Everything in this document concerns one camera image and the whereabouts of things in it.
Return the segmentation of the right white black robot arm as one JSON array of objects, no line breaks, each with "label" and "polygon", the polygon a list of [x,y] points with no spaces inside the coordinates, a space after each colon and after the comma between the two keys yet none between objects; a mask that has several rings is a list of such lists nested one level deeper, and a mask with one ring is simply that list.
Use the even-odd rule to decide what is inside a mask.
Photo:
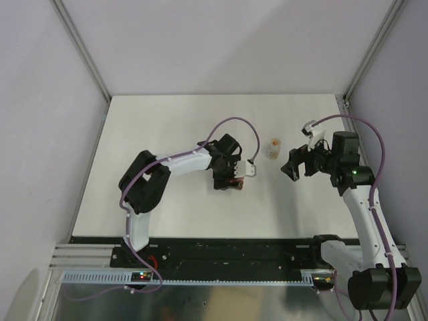
[{"label": "right white black robot arm", "polygon": [[330,176],[351,214],[361,254],[351,251],[337,235],[316,235],[310,263],[317,268],[331,265],[347,281],[350,301],[357,310],[405,309],[421,284],[421,274],[407,264],[392,238],[373,171],[360,165],[358,134],[335,132],[332,148],[325,148],[324,133],[304,131],[308,143],[289,152],[281,171],[293,181],[300,178],[300,165],[305,166],[307,177]]}]

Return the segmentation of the red weekly pill organizer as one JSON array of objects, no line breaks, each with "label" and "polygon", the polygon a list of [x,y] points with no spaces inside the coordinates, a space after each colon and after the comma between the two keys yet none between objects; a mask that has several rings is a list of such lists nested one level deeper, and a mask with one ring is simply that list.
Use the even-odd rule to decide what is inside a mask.
[{"label": "red weekly pill organizer", "polygon": [[236,189],[236,190],[242,190],[243,188],[243,178],[237,178],[237,179],[230,179],[227,181],[227,189]]}]

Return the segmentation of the clear pill bottle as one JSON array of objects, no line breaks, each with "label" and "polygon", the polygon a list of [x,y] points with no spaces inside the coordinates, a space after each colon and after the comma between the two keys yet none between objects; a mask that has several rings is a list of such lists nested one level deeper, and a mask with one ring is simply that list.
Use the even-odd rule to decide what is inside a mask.
[{"label": "clear pill bottle", "polygon": [[271,160],[275,160],[279,157],[281,151],[281,145],[272,146],[270,143],[267,146],[267,157]]}]

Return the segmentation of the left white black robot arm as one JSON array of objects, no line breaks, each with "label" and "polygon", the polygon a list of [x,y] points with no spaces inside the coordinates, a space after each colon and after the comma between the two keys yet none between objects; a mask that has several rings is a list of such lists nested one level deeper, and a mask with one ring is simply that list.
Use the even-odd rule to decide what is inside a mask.
[{"label": "left white black robot arm", "polygon": [[235,174],[241,154],[242,147],[229,134],[207,144],[200,142],[195,149],[176,155],[140,152],[118,184],[120,207],[126,211],[125,259],[134,267],[147,262],[150,213],[160,203],[169,179],[211,170],[215,190],[240,190],[243,179]]}]

